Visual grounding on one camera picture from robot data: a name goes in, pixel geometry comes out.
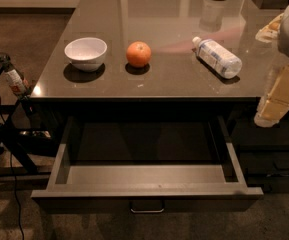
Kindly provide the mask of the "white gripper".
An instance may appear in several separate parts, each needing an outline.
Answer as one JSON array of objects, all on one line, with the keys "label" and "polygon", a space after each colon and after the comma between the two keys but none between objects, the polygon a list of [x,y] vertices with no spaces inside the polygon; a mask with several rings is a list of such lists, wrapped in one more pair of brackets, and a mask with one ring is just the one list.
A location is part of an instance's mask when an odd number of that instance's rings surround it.
[{"label": "white gripper", "polygon": [[[289,5],[261,28],[255,39],[271,43],[278,39],[278,50],[289,57]],[[289,64],[269,80],[268,92],[260,99],[254,123],[263,128],[276,125],[289,111]]]}]

